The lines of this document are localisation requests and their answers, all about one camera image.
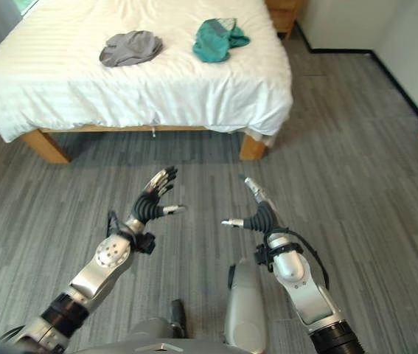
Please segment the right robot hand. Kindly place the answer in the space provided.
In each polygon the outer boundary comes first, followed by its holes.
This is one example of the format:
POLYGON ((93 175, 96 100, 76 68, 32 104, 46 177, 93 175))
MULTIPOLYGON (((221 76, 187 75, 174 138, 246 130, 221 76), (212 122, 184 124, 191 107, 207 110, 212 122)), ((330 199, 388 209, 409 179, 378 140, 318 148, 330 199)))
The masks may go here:
POLYGON ((229 218, 222 220, 220 223, 233 228, 247 229, 263 234, 270 233, 279 225, 272 200, 255 180, 244 175, 241 175, 241 179, 253 194, 257 204, 257 211, 246 218, 229 218))

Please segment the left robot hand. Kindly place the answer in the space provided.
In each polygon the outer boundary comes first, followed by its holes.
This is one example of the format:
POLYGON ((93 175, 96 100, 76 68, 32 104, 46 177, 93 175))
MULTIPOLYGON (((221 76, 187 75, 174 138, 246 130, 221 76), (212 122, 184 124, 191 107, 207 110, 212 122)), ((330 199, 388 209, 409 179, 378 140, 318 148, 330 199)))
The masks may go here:
POLYGON ((144 186, 143 190, 134 201, 130 211, 130 219, 143 225, 151 220, 185 212, 187 208, 182 204, 162 206, 161 197, 169 192, 174 185, 172 181, 177 176, 178 169, 175 166, 166 167, 157 172, 144 186))

